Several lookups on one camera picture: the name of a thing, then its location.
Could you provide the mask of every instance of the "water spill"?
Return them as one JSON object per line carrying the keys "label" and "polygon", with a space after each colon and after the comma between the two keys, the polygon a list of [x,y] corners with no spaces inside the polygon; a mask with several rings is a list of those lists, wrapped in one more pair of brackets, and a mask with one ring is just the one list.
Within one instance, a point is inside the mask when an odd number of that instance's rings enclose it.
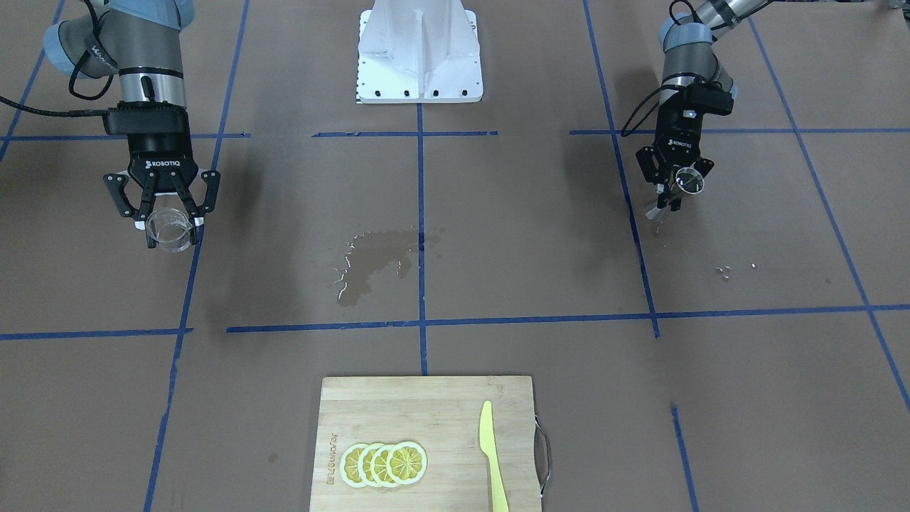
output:
{"label": "water spill", "polygon": [[[370,276],[388,267],[394,266],[399,279],[407,277],[413,266],[411,255],[419,249],[418,236],[416,230],[367,231],[356,235],[344,256],[344,268],[337,269],[341,277],[335,283],[342,285],[338,304],[357,305],[361,297],[372,292]],[[425,235],[424,239],[425,249],[439,242],[435,236]]]}
{"label": "water spill", "polygon": [[731,269],[730,267],[717,267],[717,268],[714,269],[714,270],[715,270],[717,273],[719,273],[719,274],[721,275],[721,277],[723,277],[723,280],[724,280],[724,281],[729,281],[729,280],[730,280],[730,274],[733,273],[733,269]]}

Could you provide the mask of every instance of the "wooden cutting board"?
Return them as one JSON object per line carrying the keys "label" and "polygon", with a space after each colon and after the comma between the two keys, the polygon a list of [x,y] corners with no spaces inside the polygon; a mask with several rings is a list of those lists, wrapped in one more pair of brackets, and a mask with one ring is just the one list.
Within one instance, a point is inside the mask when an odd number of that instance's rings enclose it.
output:
{"label": "wooden cutting board", "polygon": [[[328,377],[322,381],[310,512],[492,511],[478,428],[493,404],[496,446],[510,512],[541,512],[534,467],[530,377]],[[416,484],[354,488],[342,454],[356,443],[414,441],[427,452]]]}

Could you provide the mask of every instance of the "yellow knife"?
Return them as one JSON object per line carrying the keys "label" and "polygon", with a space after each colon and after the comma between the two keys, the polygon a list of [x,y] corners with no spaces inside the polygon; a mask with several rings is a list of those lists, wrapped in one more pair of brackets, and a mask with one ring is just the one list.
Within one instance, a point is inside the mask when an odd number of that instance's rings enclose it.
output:
{"label": "yellow knife", "polygon": [[500,460],[496,455],[496,435],[493,434],[493,403],[487,400],[480,410],[480,450],[490,460],[490,489],[493,494],[493,512],[509,512],[506,490],[502,486]]}

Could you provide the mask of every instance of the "glass cup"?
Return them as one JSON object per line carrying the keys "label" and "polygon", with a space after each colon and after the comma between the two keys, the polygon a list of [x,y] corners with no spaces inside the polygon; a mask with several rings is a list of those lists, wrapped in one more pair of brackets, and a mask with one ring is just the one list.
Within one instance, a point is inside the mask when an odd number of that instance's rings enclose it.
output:
{"label": "glass cup", "polygon": [[155,210],[146,221],[146,233],[158,247],[168,252],[181,252],[189,247],[193,224],[180,210]]}

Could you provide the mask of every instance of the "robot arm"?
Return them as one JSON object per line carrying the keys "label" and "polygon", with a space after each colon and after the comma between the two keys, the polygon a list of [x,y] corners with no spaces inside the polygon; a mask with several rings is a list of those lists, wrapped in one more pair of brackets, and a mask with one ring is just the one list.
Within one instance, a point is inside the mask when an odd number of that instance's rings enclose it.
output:
{"label": "robot arm", "polygon": [[[130,153],[126,171],[107,174],[105,184],[121,217],[144,230],[156,197],[177,195],[192,219],[190,239],[215,209],[220,175],[200,169],[193,160],[187,99],[180,55],[180,31],[194,17],[192,0],[95,0],[90,13],[51,26],[45,33],[45,53],[54,66],[70,76],[70,92],[97,99],[114,75],[123,100],[103,115],[105,132],[125,135]],[[85,97],[74,90],[78,78],[107,77],[101,95]],[[196,204],[190,184],[201,176],[206,197]],[[142,189],[134,207],[125,187],[132,178]],[[149,248],[156,241],[147,234]]]}
{"label": "robot arm", "polygon": [[[662,84],[654,92],[661,94],[654,142],[635,155],[657,192],[648,219],[658,220],[668,207],[677,211],[684,196],[703,190],[704,177],[714,167],[699,148],[703,118],[730,115],[736,98],[736,85],[714,54],[713,43],[770,3],[708,0],[698,9],[684,0],[670,4],[671,16],[660,34],[664,66]],[[676,4],[689,6],[691,13],[675,15]],[[623,129],[624,136],[629,133]]]}

